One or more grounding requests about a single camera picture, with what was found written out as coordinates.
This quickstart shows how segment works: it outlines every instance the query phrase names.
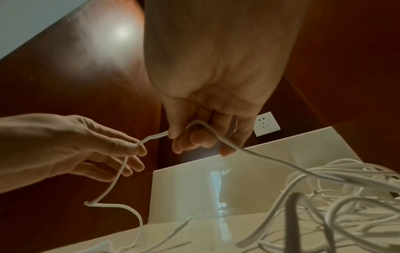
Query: cable bundle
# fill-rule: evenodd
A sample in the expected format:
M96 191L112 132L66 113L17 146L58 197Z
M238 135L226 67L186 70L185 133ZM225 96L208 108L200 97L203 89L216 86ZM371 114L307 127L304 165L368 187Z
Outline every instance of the cable bundle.
M296 171L292 175L288 176L286 180L286 188L282 191L276 202L271 207L263 223L247 238L238 242L236 244L237 247L243 248L257 241L258 244L262 247L282 251L285 253L317 253L324 250L329 253L335 253L337 243L343 242L345 240L351 240L360 247L373 252L398 252L398 250L392 248L390 245L372 243L363 238L363 234L367 232L370 228L400 219L400 209L398 208L398 206L400 205L400 200L395 198L363 196L363 193L366 189L400 193L400 180L393 177L396 176L397 173L383 166L369 163L361 163L359 161L351 159L337 160L323 167L303 169L294 164L243 149L232 143L224 136L221 136L204 121L195 120L188 125L188 128L193 125L203 126L205 129L214 134L220 141L239 152L245 153L255 158L278 163ZM163 132L157 135L148 136L137 144L141 145L148 140L161 138L163 136L166 136L167 134L168 132ZM127 160L128 158L125 157L123 164L121 165L114 181L110 184L109 188L95 200L85 203L85 205L87 206L94 207L124 208L131 211L138 217L140 221L140 228L139 233L133 243L110 253L121 253L132 249L139 239L143 227L143 221L140 214L136 212L133 208L126 205L98 203L98 201L100 201L105 195L107 195L107 193L113 188L119 176L121 175ZM312 179L317 179L317 186L313 185ZM290 194L292 189L296 185L298 185L298 183L303 181L307 182L307 184L311 188L312 193L308 195L303 195L301 193ZM342 190L337 191L323 189L323 181L341 185ZM283 202L286 198L286 207L279 209L283 205ZM317 207L315 205L316 201L323 201L327 203L327 206ZM376 213L372 214L364 212L365 210L368 210L372 207L380 207L388 210L388 212L379 213L378 215ZM264 241L274 219L285 210L287 224L294 224L293 226L288 226L286 228L285 247ZM323 225L326 242L323 242L309 249L301 249L297 210L304 211L316 224ZM341 228L337 222L341 216L348 214L361 216L363 218L366 218L366 221L368 222L359 226L357 233L349 233L348 231ZM136 253L150 252L151 250L154 250L157 247L161 246L163 243L176 235L180 230L182 230L187 225L189 219L185 221L181 226L179 226L175 231L173 231L169 236L167 236L165 240L157 243L153 247ZM340 234L340 237L335 237L334 232ZM98 246L82 251L81 253L95 252L93 251L95 248L98 248Z

